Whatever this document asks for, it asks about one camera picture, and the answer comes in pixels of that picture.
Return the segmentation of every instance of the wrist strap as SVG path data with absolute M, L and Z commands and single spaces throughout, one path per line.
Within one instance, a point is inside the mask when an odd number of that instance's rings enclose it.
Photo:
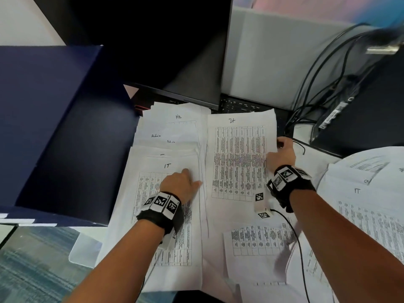
M 174 194 L 167 192 L 150 196 L 136 218 L 153 222 L 164 229 L 165 235 L 169 234 L 173 228 L 177 233 L 184 223 L 181 202 Z
M 287 213 L 292 213 L 290 194 L 295 189 L 316 191 L 310 180 L 311 176 L 304 170 L 291 165 L 282 165 L 276 169 L 274 177 L 267 183 L 267 187 L 280 206 L 286 208 Z

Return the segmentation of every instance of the computer monitor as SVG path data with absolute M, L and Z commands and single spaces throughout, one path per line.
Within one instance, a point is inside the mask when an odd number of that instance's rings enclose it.
M 102 44 L 125 84 L 218 109 L 232 0 L 34 0 L 66 44 Z

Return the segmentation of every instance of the dark blue box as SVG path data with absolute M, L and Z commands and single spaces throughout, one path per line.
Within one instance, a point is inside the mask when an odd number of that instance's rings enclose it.
M 101 46 L 0 46 L 0 213 L 107 225 L 137 124 Z

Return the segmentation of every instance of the hand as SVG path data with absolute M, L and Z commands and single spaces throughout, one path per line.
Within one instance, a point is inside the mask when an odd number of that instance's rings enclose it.
M 167 176 L 160 184 L 160 191 L 175 194 L 181 204 L 185 204 L 194 197 L 201 185 L 201 181 L 192 182 L 189 170 L 183 169 L 181 173 L 175 172 Z
M 278 137 L 278 141 L 283 143 L 283 147 L 278 148 L 278 152 L 267 154 L 267 168 L 272 173 L 282 165 L 294 166 L 296 163 L 293 140 L 288 137 Z

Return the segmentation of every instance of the forearm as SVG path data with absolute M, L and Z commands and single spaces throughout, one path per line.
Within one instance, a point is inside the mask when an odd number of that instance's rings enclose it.
M 404 266 L 314 191 L 294 190 L 290 203 L 341 303 L 393 302 L 404 296 Z
M 133 303 L 164 229 L 138 221 L 73 291 L 66 303 Z

